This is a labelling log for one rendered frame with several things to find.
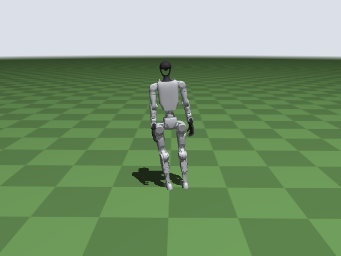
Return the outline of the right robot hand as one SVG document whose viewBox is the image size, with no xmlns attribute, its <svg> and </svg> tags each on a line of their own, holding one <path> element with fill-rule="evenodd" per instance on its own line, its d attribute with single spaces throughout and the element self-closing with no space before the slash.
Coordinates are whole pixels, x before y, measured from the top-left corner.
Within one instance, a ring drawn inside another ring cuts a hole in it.
<svg viewBox="0 0 341 256">
<path fill-rule="evenodd" d="M 190 121 L 190 122 L 188 122 L 189 128 L 188 128 L 187 132 L 190 130 L 190 133 L 188 134 L 188 136 L 190 137 L 190 136 L 192 136 L 194 134 L 194 130 L 193 130 L 194 127 L 193 127 L 193 120 L 192 120 L 192 118 L 190 118 L 189 121 Z"/>
</svg>

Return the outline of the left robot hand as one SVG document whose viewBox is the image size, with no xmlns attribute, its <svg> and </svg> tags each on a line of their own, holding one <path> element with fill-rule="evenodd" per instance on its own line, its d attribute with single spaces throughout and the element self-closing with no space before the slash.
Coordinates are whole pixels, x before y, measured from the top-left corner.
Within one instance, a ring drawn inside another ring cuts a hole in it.
<svg viewBox="0 0 341 256">
<path fill-rule="evenodd" d="M 158 140 L 156 140 L 155 138 L 156 138 L 156 136 L 155 136 L 155 129 L 156 129 L 156 124 L 155 123 L 153 123 L 152 124 L 152 136 L 153 136 L 153 140 L 155 141 L 155 142 L 158 142 Z"/>
</svg>

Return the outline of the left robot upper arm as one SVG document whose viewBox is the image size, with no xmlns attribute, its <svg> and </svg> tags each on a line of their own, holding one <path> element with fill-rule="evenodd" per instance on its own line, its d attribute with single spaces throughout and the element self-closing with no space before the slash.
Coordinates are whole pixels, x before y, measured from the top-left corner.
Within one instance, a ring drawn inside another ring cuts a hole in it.
<svg viewBox="0 0 341 256">
<path fill-rule="evenodd" d="M 158 105 L 156 103 L 156 93 L 155 93 L 155 90 L 157 90 L 157 84 L 158 83 L 151 84 L 149 87 L 149 95 L 150 95 L 152 110 L 156 110 L 158 108 Z"/>
</svg>

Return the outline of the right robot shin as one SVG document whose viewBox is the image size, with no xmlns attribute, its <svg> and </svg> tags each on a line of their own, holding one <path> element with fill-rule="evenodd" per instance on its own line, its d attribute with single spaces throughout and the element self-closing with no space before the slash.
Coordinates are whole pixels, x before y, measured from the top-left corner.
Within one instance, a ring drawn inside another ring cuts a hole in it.
<svg viewBox="0 0 341 256">
<path fill-rule="evenodd" d="M 188 170 L 188 161 L 187 161 L 186 151 L 185 151 L 185 159 L 184 160 L 180 159 L 180 168 L 182 171 L 183 183 L 187 182 L 186 174 L 187 174 L 187 170 Z"/>
</svg>

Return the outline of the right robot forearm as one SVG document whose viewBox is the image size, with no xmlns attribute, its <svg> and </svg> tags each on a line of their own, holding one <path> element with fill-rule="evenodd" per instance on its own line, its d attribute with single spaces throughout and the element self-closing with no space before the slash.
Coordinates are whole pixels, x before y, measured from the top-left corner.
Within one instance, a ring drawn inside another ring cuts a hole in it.
<svg viewBox="0 0 341 256">
<path fill-rule="evenodd" d="M 188 103 L 189 103 L 189 100 L 188 100 Z M 186 120 L 187 120 L 187 122 L 190 122 L 189 119 L 192 118 L 190 103 L 188 106 L 184 107 L 184 110 L 185 110 Z M 193 118 L 192 118 L 192 120 L 193 120 Z"/>
</svg>

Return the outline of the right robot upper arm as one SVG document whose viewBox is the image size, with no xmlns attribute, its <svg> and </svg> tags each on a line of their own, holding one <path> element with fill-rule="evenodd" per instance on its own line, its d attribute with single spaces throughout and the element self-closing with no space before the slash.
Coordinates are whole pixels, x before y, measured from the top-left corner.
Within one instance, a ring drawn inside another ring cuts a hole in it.
<svg viewBox="0 0 341 256">
<path fill-rule="evenodd" d="M 186 90 L 186 84 L 183 81 L 177 81 L 178 82 L 178 87 L 181 89 L 181 97 L 183 100 L 181 100 L 183 106 L 189 105 L 188 103 L 188 94 Z"/>
</svg>

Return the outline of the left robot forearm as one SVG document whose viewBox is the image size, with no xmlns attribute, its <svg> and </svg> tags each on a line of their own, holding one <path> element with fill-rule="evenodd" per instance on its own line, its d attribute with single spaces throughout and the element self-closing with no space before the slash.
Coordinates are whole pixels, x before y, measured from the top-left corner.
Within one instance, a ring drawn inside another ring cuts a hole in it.
<svg viewBox="0 0 341 256">
<path fill-rule="evenodd" d="M 157 126 L 157 123 L 156 123 L 156 121 L 157 121 L 157 116 L 156 116 L 156 113 L 157 113 L 157 111 L 155 111 L 155 110 L 152 110 L 152 108 L 151 108 L 151 104 L 150 104 L 150 119 L 151 119 L 151 127 L 152 127 L 152 124 L 153 123 L 155 123 L 156 124 L 156 126 Z"/>
</svg>

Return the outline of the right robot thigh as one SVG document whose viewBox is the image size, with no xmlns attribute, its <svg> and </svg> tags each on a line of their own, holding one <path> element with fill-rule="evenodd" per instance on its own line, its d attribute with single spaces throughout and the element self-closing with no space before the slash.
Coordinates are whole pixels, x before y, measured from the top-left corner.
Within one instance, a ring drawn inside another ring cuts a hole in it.
<svg viewBox="0 0 341 256">
<path fill-rule="evenodd" d="M 185 137 L 186 124 L 183 121 L 177 121 L 176 136 L 178 143 L 178 158 L 185 159 Z"/>
</svg>

